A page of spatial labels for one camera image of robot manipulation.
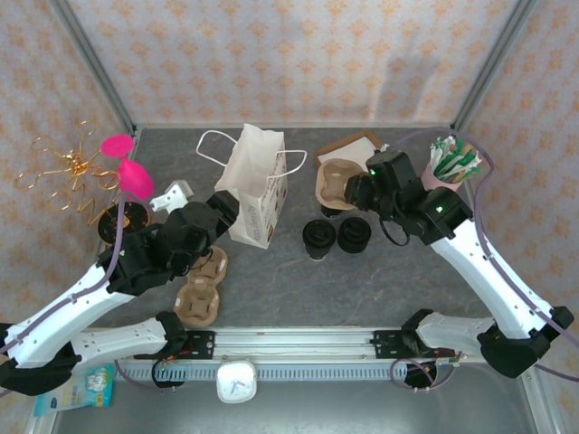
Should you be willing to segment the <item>white paper bag with handles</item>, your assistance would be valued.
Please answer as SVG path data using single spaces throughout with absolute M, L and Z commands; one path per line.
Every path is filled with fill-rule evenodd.
M 233 142 L 229 159 L 224 163 L 201 151 L 210 133 L 207 130 L 201 135 L 195 152 L 223 168 L 214 190 L 227 191 L 239 202 L 238 217 L 229 229 L 230 238 L 267 249 L 288 195 L 288 176 L 301 169 L 308 152 L 298 149 L 296 153 L 301 161 L 289 168 L 287 155 L 290 151 L 285 146 L 284 134 L 246 124 L 237 139 L 221 131 L 215 132 Z

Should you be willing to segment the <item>black plastic cup lid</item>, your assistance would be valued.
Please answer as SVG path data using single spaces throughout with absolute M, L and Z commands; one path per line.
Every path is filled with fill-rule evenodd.
M 337 232 L 334 226 L 325 220 L 312 220 L 302 231 L 302 240 L 308 249 L 324 250 L 333 246 Z

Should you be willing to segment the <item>stack of black cup lids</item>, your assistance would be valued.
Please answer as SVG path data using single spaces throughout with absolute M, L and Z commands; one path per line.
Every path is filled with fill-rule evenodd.
M 371 235 L 371 227 L 366 220 L 360 217 L 349 217 L 340 224 L 337 243 L 346 253 L 357 254 L 365 250 Z

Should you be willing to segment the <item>cardboard box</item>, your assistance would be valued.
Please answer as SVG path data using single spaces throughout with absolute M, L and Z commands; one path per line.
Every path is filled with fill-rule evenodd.
M 365 162 L 372 157 L 381 147 L 376 147 L 368 137 L 361 137 L 345 146 L 332 150 L 318 157 L 320 163 L 330 159 L 342 159 L 355 162 L 366 170 Z

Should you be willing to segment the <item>brown cardboard tray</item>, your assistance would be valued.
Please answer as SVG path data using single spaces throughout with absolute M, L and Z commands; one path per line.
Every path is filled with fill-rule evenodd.
M 330 152 L 332 150 L 338 149 L 339 147 L 345 146 L 346 144 L 351 143 L 352 141 L 355 141 L 361 137 L 368 137 L 375 144 L 376 147 L 379 147 L 379 144 L 380 144 L 381 150 L 376 151 L 375 153 L 382 152 L 386 148 L 389 147 L 388 144 L 385 144 L 382 140 L 380 140 L 372 131 L 367 130 L 367 129 L 361 130 L 361 131 L 355 132 L 354 134 L 349 135 L 347 137 L 340 138 L 339 140 L 337 140 L 329 145 L 323 146 L 322 148 L 317 150 L 315 152 L 315 158 L 314 158 L 314 163 L 315 163 L 316 168 L 319 168 L 323 164 L 323 163 L 319 162 L 319 160 L 318 160 L 319 156 L 321 156 L 322 154 L 325 154 L 327 152 Z

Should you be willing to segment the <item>wooden stirrer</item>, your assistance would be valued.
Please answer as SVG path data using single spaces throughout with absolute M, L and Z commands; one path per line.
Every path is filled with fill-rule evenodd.
M 462 181 L 462 178 L 465 176 L 467 169 L 466 166 L 470 164 L 470 162 L 475 158 L 475 153 L 472 151 L 473 147 L 471 144 L 467 144 L 463 148 L 463 157 L 459 160 L 455 169 L 457 172 L 453 175 L 451 182 L 453 184 L 459 184 Z

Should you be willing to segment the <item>white wrapped stick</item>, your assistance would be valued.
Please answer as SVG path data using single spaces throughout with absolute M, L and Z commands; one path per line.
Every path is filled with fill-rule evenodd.
M 433 173 L 436 172 L 438 166 L 442 163 L 445 157 L 452 156 L 456 148 L 455 136 L 448 136 L 446 138 L 437 137 L 435 142 L 431 145 L 430 153 L 430 167 Z

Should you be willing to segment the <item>green wrapped stick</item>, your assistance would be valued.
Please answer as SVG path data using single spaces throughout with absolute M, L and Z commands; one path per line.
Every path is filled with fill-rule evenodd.
M 462 148 L 463 153 L 451 162 L 443 173 L 442 180 L 449 184 L 461 182 L 469 171 L 475 169 L 481 162 L 479 151 L 470 143 Z

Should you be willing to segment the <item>black round gold-rimmed dish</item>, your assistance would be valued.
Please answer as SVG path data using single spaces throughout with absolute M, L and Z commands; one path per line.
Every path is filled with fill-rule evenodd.
M 117 234 L 118 206 L 114 204 L 100 217 L 97 230 L 100 239 L 112 245 Z M 146 228 L 150 224 L 148 209 L 140 203 L 128 201 L 123 212 L 123 233 L 131 234 Z

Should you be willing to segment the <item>pink plastic goblet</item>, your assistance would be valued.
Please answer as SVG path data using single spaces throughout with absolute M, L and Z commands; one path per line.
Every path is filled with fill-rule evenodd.
M 119 187 L 124 193 L 145 201 L 154 192 L 153 180 L 144 166 L 128 158 L 135 141 L 130 135 L 115 135 L 105 139 L 100 151 L 106 157 L 119 159 Z

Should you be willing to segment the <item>white square timer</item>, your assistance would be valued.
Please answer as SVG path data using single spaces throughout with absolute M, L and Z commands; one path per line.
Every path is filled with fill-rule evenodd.
M 247 360 L 222 363 L 216 373 L 218 399 L 226 404 L 252 400 L 257 393 L 257 370 Z

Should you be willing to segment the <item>blue wipes packet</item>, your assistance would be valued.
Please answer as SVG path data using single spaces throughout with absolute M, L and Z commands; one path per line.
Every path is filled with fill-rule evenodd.
M 65 384 L 36 397 L 33 415 L 42 417 L 83 407 L 108 407 L 115 377 L 113 364 L 75 373 Z

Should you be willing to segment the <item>aluminium frame crossbar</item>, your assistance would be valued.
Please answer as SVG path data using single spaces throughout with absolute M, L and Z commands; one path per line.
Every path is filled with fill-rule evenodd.
M 394 122 L 394 123 L 384 123 L 384 122 L 258 122 L 250 121 L 251 125 L 260 127 L 261 129 L 281 129 L 281 128 L 427 128 L 427 127 L 450 127 L 449 123 L 432 123 L 432 122 Z M 186 128 L 198 128 L 198 129 L 232 129 L 241 128 L 244 122 L 233 122 L 233 123 L 137 123 L 136 130 L 143 129 L 186 129 Z

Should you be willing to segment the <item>aluminium mounting rail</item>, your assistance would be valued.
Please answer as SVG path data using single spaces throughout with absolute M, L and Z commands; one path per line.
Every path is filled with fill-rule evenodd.
M 109 363 L 155 354 L 185 330 L 167 332 L 163 326 L 130 325 L 80 334 L 72 346 L 85 363 Z M 365 363 L 376 359 L 369 343 L 372 329 L 359 327 L 221 327 L 214 330 L 214 361 L 255 363 Z

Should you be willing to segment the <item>aluminium frame post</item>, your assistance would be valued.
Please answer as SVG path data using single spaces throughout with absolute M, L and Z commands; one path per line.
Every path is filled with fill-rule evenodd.
M 470 87 L 467 96 L 460 106 L 458 114 L 451 127 L 462 131 L 470 122 L 478 105 L 489 90 L 489 86 L 510 49 L 514 46 L 518 35 L 527 24 L 527 20 L 536 8 L 539 0 L 517 0 L 515 7 L 500 31 L 497 40 L 493 44 L 488 57 L 483 62 L 479 74 Z
M 48 0 L 49 5 L 60 19 L 63 27 L 71 37 L 76 51 L 87 65 L 105 100 L 114 113 L 123 130 L 134 134 L 137 125 L 128 113 L 128 109 L 117 92 L 109 74 L 97 54 L 96 49 L 85 32 L 79 18 L 73 11 L 69 0 Z

